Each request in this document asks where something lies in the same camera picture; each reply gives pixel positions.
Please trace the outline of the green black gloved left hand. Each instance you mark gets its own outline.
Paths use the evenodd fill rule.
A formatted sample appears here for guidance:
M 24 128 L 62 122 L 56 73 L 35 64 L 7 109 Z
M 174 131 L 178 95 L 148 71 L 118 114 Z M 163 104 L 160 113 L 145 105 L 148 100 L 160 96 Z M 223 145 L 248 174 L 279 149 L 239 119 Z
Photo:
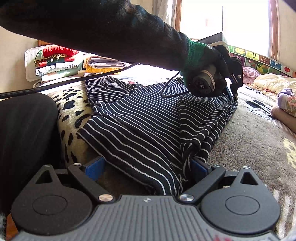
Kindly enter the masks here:
M 215 88 L 210 90 L 209 87 L 206 87 L 208 92 L 205 93 L 199 88 L 198 84 L 193 82 L 193 79 L 211 64 L 216 68 L 216 75 L 214 76 Z M 218 50 L 190 39 L 188 40 L 188 54 L 180 73 L 183 76 L 185 87 L 192 95 L 200 97 L 220 96 L 227 85 L 225 78 L 229 77 L 227 64 Z

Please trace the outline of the black sleeved left forearm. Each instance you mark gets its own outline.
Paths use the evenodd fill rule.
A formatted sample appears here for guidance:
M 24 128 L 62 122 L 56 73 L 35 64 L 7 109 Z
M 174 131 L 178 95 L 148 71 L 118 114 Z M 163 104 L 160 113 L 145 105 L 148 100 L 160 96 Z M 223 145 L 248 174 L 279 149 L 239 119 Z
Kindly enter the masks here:
M 97 55 L 185 70 L 189 39 L 130 1 L 1 1 L 1 26 Z

